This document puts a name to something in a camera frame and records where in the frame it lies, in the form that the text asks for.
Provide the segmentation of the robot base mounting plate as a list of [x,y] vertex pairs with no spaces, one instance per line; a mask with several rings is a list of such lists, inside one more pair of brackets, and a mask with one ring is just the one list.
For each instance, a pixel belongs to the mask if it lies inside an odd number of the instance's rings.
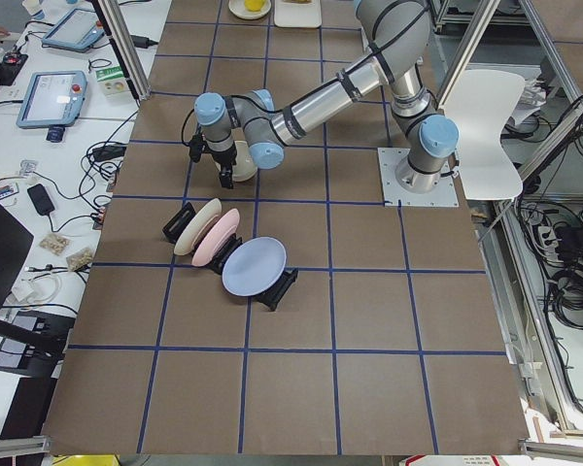
[[416,172],[406,148],[379,148],[378,165],[386,207],[457,208],[458,195],[448,164],[434,174]]

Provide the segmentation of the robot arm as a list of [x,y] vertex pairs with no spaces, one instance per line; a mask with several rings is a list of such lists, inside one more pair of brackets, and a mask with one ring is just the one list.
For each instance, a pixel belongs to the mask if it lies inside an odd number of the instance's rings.
[[354,6],[368,40],[362,57],[281,109],[275,107],[266,89],[199,95],[191,111],[195,133],[185,143],[190,159],[199,162],[202,154],[211,154],[219,166],[221,186],[232,188],[237,158],[233,130],[242,130],[249,155],[259,169],[273,169],[283,162],[285,148],[291,143],[385,86],[392,93],[393,118],[410,146],[395,168],[396,181],[412,193],[432,191],[456,149],[459,130],[432,104],[431,93],[417,71],[429,39],[429,4],[357,1]]

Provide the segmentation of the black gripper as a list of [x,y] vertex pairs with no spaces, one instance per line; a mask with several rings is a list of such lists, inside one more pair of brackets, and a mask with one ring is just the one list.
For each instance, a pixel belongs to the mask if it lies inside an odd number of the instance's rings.
[[236,147],[229,147],[226,150],[211,150],[212,157],[221,168],[219,170],[219,181],[223,188],[232,189],[234,187],[233,181],[233,165],[236,164],[237,149]]

